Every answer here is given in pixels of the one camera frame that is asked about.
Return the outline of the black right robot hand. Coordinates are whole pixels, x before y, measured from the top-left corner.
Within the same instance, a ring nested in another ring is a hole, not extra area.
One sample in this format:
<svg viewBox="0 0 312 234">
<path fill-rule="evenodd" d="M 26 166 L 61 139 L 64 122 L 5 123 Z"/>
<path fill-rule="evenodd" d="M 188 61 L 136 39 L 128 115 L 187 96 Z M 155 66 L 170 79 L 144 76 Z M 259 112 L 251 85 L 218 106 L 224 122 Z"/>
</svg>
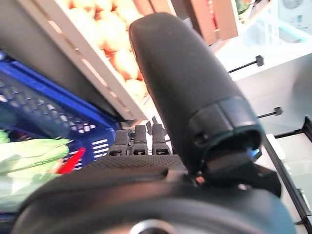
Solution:
<svg viewBox="0 0 312 234">
<path fill-rule="evenodd" d="M 183 21 L 134 21 L 130 41 L 184 167 L 104 166 L 49 181 L 22 204 L 14 234 L 293 234 L 275 171 L 249 150 L 262 127 L 238 86 Z"/>
</svg>

